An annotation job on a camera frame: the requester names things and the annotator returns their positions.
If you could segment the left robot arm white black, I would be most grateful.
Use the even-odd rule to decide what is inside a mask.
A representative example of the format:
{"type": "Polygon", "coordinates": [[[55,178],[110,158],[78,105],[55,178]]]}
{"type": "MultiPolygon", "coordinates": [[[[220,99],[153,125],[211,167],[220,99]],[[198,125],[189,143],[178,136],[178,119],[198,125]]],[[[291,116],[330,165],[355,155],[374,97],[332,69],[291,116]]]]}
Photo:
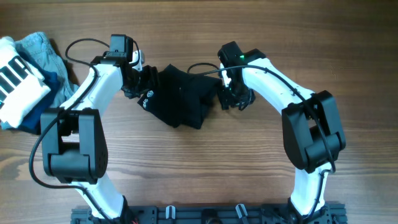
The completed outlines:
{"type": "Polygon", "coordinates": [[[159,84],[158,71],[143,66],[139,52],[97,56],[89,67],[77,92],[41,115],[41,135],[29,161],[40,147],[45,173],[60,182],[58,189],[75,189],[84,198],[91,222],[137,223],[125,196],[106,173],[108,147],[101,117],[117,92],[135,98],[159,84]]]}

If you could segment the light blue denim garment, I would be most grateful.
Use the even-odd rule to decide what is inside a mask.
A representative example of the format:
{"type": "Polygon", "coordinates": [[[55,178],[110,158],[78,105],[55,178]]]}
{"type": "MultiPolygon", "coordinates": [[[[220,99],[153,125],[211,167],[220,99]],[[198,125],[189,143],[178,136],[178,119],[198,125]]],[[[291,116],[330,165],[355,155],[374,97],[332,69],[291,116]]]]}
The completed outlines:
{"type": "Polygon", "coordinates": [[[34,62],[46,72],[55,72],[60,82],[60,88],[55,94],[51,108],[59,107],[69,100],[79,88],[68,77],[66,61],[56,53],[50,39],[44,32],[34,32],[21,40],[15,41],[16,50],[26,53],[34,62]]]}

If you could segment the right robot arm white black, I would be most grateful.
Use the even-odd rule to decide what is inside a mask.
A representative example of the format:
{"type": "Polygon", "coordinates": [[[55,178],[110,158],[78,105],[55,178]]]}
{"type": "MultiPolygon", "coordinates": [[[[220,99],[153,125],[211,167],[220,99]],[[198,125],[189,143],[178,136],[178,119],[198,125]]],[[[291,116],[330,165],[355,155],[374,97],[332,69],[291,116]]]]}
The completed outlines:
{"type": "Polygon", "coordinates": [[[281,215],[290,223],[311,223],[329,216],[323,196],[326,180],[346,147],[346,138],[333,95],[314,92],[280,72],[258,49],[242,52],[234,43],[218,51],[224,80],[224,108],[245,109],[260,94],[282,119],[284,150],[295,167],[292,194],[281,215]]]}

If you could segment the navy blue folded garment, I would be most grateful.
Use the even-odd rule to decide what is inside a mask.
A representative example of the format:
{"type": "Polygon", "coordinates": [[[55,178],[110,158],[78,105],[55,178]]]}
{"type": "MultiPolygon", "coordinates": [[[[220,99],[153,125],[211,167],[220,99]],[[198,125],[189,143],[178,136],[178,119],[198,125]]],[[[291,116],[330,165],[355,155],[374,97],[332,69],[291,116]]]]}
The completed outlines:
{"type": "Polygon", "coordinates": [[[25,132],[38,134],[40,126],[41,114],[50,107],[53,103],[55,94],[60,88],[60,82],[57,80],[57,74],[55,72],[46,72],[40,68],[35,62],[30,62],[29,57],[26,54],[20,55],[24,60],[31,63],[38,71],[44,76],[44,83],[50,87],[50,93],[46,95],[31,111],[24,117],[22,123],[16,127],[11,127],[8,123],[2,122],[1,127],[3,129],[21,129],[25,132]]]}

